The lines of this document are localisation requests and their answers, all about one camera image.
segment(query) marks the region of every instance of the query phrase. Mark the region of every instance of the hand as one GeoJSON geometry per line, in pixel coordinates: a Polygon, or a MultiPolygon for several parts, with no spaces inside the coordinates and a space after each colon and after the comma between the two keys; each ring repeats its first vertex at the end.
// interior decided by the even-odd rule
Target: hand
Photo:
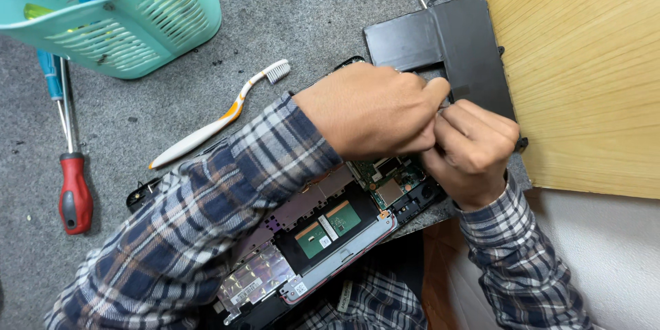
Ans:
{"type": "Polygon", "coordinates": [[[518,124],[462,99],[438,115],[435,135],[438,145],[422,153],[422,162],[460,208],[474,211],[497,200],[518,124]]]}
{"type": "Polygon", "coordinates": [[[354,63],[293,97],[344,160],[430,149],[438,107],[450,91],[443,78],[426,83],[391,67],[354,63]]]}

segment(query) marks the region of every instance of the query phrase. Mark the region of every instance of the person's left hand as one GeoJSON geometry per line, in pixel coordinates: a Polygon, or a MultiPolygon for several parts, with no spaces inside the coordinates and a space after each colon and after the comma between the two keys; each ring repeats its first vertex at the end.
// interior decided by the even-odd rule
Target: person's left hand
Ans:
{"type": "Polygon", "coordinates": [[[449,94],[443,78],[426,81],[392,67],[354,63],[293,97],[344,160],[431,149],[436,112],[449,94]]]}

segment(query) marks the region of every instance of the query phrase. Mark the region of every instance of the toothbrush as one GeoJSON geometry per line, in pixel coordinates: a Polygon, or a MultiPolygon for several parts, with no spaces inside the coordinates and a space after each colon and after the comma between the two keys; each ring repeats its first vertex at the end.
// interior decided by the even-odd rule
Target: toothbrush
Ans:
{"type": "Polygon", "coordinates": [[[290,71],[291,67],[288,64],[288,60],[283,59],[271,64],[265,70],[252,76],[252,78],[245,83],[243,89],[241,89],[241,92],[238,94],[238,97],[234,101],[234,104],[232,104],[226,114],[222,115],[222,117],[220,117],[217,121],[204,126],[202,129],[178,141],[178,143],[172,147],[169,147],[165,152],[161,153],[159,157],[156,157],[156,159],[152,161],[151,164],[149,164],[149,169],[167,164],[185,155],[212,137],[214,134],[222,130],[222,128],[229,125],[229,123],[236,120],[238,115],[240,115],[241,111],[243,110],[245,95],[248,94],[248,91],[250,88],[252,88],[252,85],[254,85],[262,77],[268,77],[268,81],[270,81],[271,84],[275,84],[277,81],[288,75],[290,71]]]}

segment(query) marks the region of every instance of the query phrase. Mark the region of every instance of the gray mat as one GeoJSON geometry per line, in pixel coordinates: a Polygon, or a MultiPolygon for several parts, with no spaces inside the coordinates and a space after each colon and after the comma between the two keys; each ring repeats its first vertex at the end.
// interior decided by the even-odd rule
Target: gray mat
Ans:
{"type": "Polygon", "coordinates": [[[144,78],[122,81],[71,68],[77,142],[88,155],[87,180],[95,199],[92,231],[85,235],[66,235],[57,212],[58,156],[65,140],[34,48],[0,37],[0,329],[43,327],[43,315],[85,254],[128,217],[128,192],[138,180],[164,172],[147,170],[151,160],[222,115],[252,74],[281,58],[293,69],[275,86],[256,85],[241,117],[220,136],[247,123],[284,91],[304,87],[350,56],[368,56],[363,27],[419,8],[416,0],[220,4],[223,19],[215,37],[198,53],[144,78]],[[216,61],[222,64],[214,66],[216,61]]]}

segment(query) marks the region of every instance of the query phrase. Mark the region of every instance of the teal plastic basket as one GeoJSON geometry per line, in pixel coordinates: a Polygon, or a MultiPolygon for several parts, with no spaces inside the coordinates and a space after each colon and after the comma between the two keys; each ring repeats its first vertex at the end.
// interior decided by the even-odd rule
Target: teal plastic basket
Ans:
{"type": "Polygon", "coordinates": [[[209,40],[219,0],[0,0],[0,33],[109,76],[144,76],[209,40]],[[54,12],[25,20],[27,3],[54,12]]]}

